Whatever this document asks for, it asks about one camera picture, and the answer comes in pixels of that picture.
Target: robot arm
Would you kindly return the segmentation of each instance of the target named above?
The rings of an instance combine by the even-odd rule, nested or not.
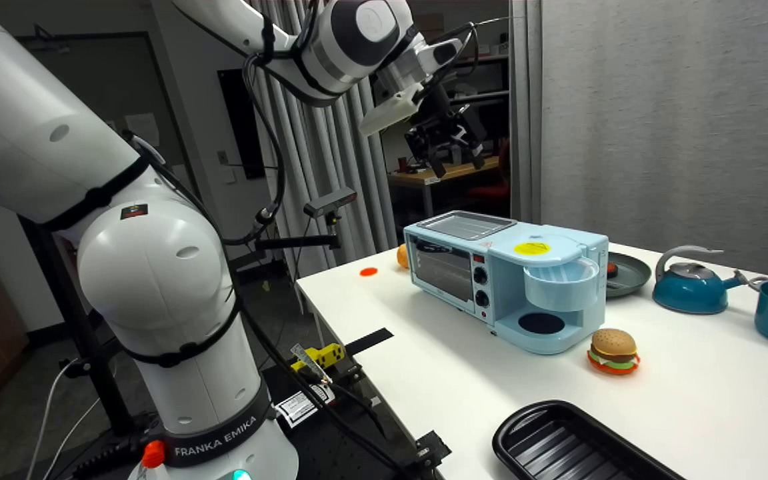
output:
[[[395,95],[363,119],[363,132],[415,115],[423,83],[467,44],[458,38],[430,44],[405,0],[311,0],[298,35],[245,0],[173,2],[307,103],[330,103],[377,71]]]
[[[458,40],[426,44],[405,0],[311,0],[302,35],[242,0],[177,6],[309,103],[338,99],[370,71],[415,92],[461,50]],[[0,206],[78,244],[81,287],[137,360],[159,414],[167,476],[237,467],[295,475],[237,322],[219,234],[3,28]]]

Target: floor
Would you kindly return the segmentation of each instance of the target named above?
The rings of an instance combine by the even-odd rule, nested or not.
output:
[[[302,315],[290,280],[269,280],[269,283],[245,286],[242,298],[247,300],[247,310],[259,319],[259,326],[263,326],[269,338],[279,346],[279,352],[287,352],[290,344],[318,344],[315,319],[309,315]],[[269,364],[259,344],[253,344],[253,354],[262,368]],[[31,350],[26,352],[26,360],[17,370],[17,375],[0,390],[0,480],[26,476],[26,467],[29,467],[39,419],[43,419],[45,395],[62,363],[73,356],[74,356],[74,346],[70,342],[57,342],[57,344]],[[153,410],[153,399],[142,383],[137,364],[126,354],[118,354],[113,364],[115,364],[115,378],[126,396],[129,410],[130,414]],[[39,447],[39,460],[31,476],[43,476],[62,438],[85,414],[85,408],[91,408],[93,399],[95,399],[95,391],[93,391],[91,378],[65,375],[58,382],[58,390],[53,395],[53,408],[49,416],[45,442]],[[81,428],[73,435],[58,463],[67,460],[67,454],[81,451],[81,446],[89,446],[106,428],[109,428],[109,420],[99,404],[85,416]]]

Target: table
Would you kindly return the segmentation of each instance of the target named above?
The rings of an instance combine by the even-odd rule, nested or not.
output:
[[[421,190],[423,216],[435,216],[435,184],[481,175],[499,167],[499,156],[485,156],[481,167],[471,163],[445,163],[445,175],[437,179],[433,167],[415,172],[389,172],[389,184],[399,190]]]
[[[611,244],[657,264],[657,254]],[[638,338],[642,364],[617,378],[586,368],[589,344],[527,354],[471,318],[423,296],[383,251],[298,280],[343,342],[389,328],[395,338],[357,360],[411,435],[435,428],[451,455],[443,476],[509,476],[491,451],[495,427],[539,399],[567,399],[683,476],[768,476],[768,342],[754,331],[757,292],[734,287],[727,311],[690,318],[639,296],[611,300],[605,326]]]

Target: red object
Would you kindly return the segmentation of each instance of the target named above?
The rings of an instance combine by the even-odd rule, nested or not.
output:
[[[143,463],[143,468],[162,467],[165,463],[165,442],[159,442],[159,439],[146,442],[142,463]]]
[[[605,264],[605,276],[619,276],[619,264],[617,260]]]

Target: black tray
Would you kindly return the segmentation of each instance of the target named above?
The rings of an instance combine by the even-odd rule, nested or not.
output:
[[[678,480],[681,475],[571,403],[521,408],[493,435],[495,455],[525,480]]]

